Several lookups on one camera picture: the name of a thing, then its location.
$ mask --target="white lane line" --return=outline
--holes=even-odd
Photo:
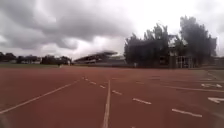
[[[104,87],[104,86],[102,86],[102,85],[100,85],[100,87],[101,87],[101,88],[106,88],[106,87]]]
[[[115,94],[117,94],[117,95],[122,95],[122,93],[120,93],[120,92],[118,92],[116,90],[113,90],[112,92],[115,93]]]
[[[96,84],[95,82],[90,82],[91,84]]]
[[[144,103],[144,104],[152,104],[150,102],[147,102],[147,101],[144,101],[144,100],[140,100],[138,98],[133,98],[132,100],[137,101],[137,102],[140,102],[140,103]]]
[[[200,115],[200,114],[194,114],[194,113],[191,113],[191,112],[186,112],[186,111],[182,111],[182,110],[178,110],[178,109],[172,109],[172,111],[182,113],[182,114],[186,114],[186,115],[191,115],[191,116],[194,116],[194,117],[202,117],[202,115]]]
[[[47,93],[45,93],[45,94],[42,94],[42,95],[40,95],[40,96],[38,96],[38,97],[34,97],[34,98],[30,99],[30,100],[27,100],[27,101],[25,101],[25,102],[22,102],[22,103],[20,103],[20,104],[17,104],[17,105],[15,105],[15,106],[12,106],[12,107],[7,108],[7,109],[5,109],[5,110],[2,110],[2,111],[0,111],[0,114],[4,114],[4,113],[6,113],[6,112],[12,111],[12,110],[17,109],[17,108],[19,108],[19,107],[22,107],[22,106],[24,106],[24,105],[26,105],[26,104],[29,104],[29,103],[31,103],[31,102],[33,102],[33,101],[36,101],[36,100],[38,100],[38,99],[40,99],[40,98],[43,98],[43,97],[47,96],[47,95],[53,94],[53,93],[58,92],[58,91],[60,91],[60,90],[62,90],[62,89],[64,89],[64,88],[67,88],[67,87],[69,87],[69,86],[71,86],[71,85],[73,85],[73,84],[75,84],[75,83],[77,83],[77,82],[78,82],[78,81],[74,81],[74,82],[72,82],[71,84],[66,84],[66,85],[64,85],[64,86],[62,86],[62,87],[59,87],[59,88],[57,88],[57,89],[54,89],[54,90],[52,90],[52,91],[50,91],[50,92],[47,92]]]
[[[102,128],[108,128],[108,120],[110,115],[110,80],[108,81],[108,92],[107,92],[107,102],[104,113],[104,120]]]
[[[222,88],[222,86],[221,85],[219,85],[219,84],[201,84],[201,86],[203,86],[203,87],[217,87],[217,88]]]
[[[161,86],[172,89],[180,89],[180,90],[191,90],[191,91],[204,91],[204,92],[221,92],[224,93],[224,90],[210,90],[210,89],[194,89],[194,88],[184,88],[184,87],[173,87],[173,86]]]
[[[220,102],[224,101],[224,98],[208,97],[208,100],[219,104]]]

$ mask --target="sky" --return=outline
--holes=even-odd
[[[224,56],[223,0],[0,0],[0,51],[79,58],[113,50],[125,38],[168,25],[180,30],[181,16],[194,16],[217,37]]]

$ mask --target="red running track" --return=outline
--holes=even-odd
[[[224,90],[202,87],[202,83],[224,85],[205,71],[64,67],[0,72],[1,112],[42,96],[1,113],[3,128],[102,128],[108,81],[109,128],[224,127],[224,103],[207,99],[224,98],[224,93],[187,90]]]

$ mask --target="treeline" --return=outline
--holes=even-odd
[[[155,66],[169,63],[171,55],[192,57],[194,63],[201,65],[216,56],[216,40],[204,25],[197,23],[194,17],[180,18],[180,32],[168,33],[168,27],[157,24],[153,30],[147,30],[144,38],[135,34],[126,39],[124,56],[129,64]]]
[[[14,61],[17,64],[71,64],[72,59],[66,56],[55,57],[52,55],[46,55],[44,57],[38,56],[15,56],[13,53],[2,53],[0,52],[0,62],[12,62]]]

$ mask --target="cloud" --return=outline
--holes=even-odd
[[[56,44],[75,50],[77,40],[92,43],[97,36],[126,37],[133,31],[131,22],[107,2],[0,0],[0,35],[7,40],[4,47],[32,50]]]

